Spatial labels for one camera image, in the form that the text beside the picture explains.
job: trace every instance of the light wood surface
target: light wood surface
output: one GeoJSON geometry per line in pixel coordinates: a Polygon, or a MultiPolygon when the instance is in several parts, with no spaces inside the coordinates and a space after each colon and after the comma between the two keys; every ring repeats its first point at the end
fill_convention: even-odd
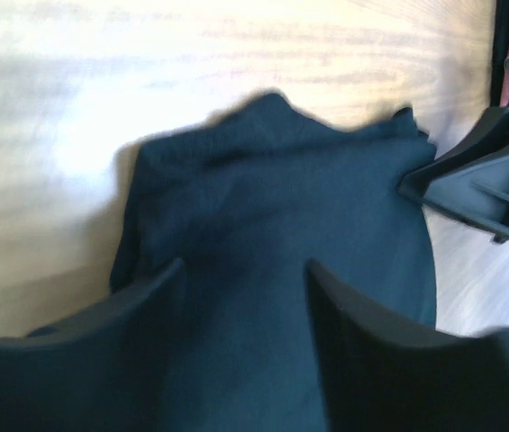
{"type": "MultiPolygon", "coordinates": [[[[0,336],[107,294],[136,141],[270,87],[354,127],[486,106],[493,1],[0,0],[0,336]]],[[[439,327],[509,323],[509,245],[429,213],[439,327]]]]}

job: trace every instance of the dark fabric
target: dark fabric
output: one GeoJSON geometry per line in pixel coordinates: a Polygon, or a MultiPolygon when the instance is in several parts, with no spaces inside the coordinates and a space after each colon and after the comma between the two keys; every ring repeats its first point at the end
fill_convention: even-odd
{"type": "Polygon", "coordinates": [[[44,331],[0,339],[0,432],[156,430],[185,289],[178,260],[44,331]]]}
{"type": "Polygon", "coordinates": [[[509,0],[497,0],[495,12],[495,36],[491,58],[490,106],[500,104],[503,91],[504,61],[509,50],[509,0]]]}
{"type": "Polygon", "coordinates": [[[112,286],[172,257],[184,258],[189,281],[157,430],[326,428],[308,257],[434,326],[428,230],[421,207],[395,191],[434,151],[410,109],[343,132],[279,94],[141,148],[112,286]]]}
{"type": "Polygon", "coordinates": [[[433,331],[316,261],[306,281],[333,431],[509,431],[509,328],[476,339],[433,331]]]}

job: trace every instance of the black cloth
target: black cloth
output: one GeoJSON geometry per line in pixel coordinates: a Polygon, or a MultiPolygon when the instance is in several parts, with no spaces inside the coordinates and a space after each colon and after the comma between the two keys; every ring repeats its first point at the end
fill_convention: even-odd
{"type": "Polygon", "coordinates": [[[420,205],[396,192],[435,147],[410,109],[334,130],[265,94],[220,124],[145,144],[111,284],[187,265],[160,431],[326,428],[303,268],[433,327],[436,281],[420,205]]]}
{"type": "Polygon", "coordinates": [[[105,301],[0,339],[0,432],[146,432],[177,334],[181,260],[105,301]]]}
{"type": "Polygon", "coordinates": [[[500,105],[503,91],[504,61],[509,50],[509,0],[497,0],[495,36],[492,44],[490,106],[500,105]]]}

